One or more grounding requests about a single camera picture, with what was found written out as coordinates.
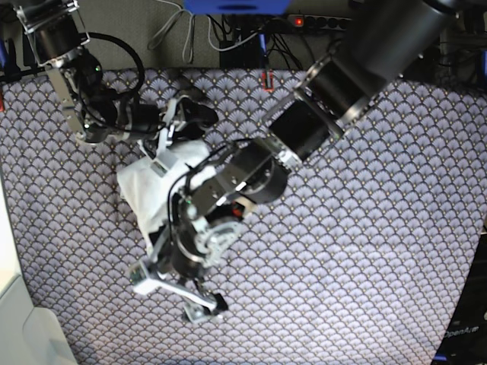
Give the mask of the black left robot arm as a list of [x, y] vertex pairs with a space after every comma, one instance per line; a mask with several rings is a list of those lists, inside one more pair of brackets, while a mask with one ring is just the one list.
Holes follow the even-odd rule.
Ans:
[[183, 299], [192, 323], [228, 309], [205, 289], [206, 272], [237, 240], [247, 215], [277, 200], [288, 176], [327, 140], [343, 136], [385, 86], [454, 19], [461, 1], [366, 1], [337, 50], [318, 59], [290, 100], [271, 112], [263, 138], [209, 151], [201, 143], [165, 148], [120, 172], [147, 253], [129, 269], [132, 289]]

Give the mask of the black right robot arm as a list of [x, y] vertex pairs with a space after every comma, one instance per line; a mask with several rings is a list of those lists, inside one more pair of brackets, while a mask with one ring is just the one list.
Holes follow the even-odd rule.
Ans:
[[[145, 68], [140, 56], [119, 38], [88, 32], [77, 1], [9, 4], [37, 64], [46, 67], [62, 113], [79, 142], [136, 141], [145, 155], [156, 157], [174, 144], [200, 139], [218, 121], [217, 113], [191, 92], [169, 99], [163, 109], [142, 103]], [[115, 44], [128, 53], [137, 71], [134, 86], [117, 91], [105, 85], [102, 65], [87, 48], [91, 40]]]

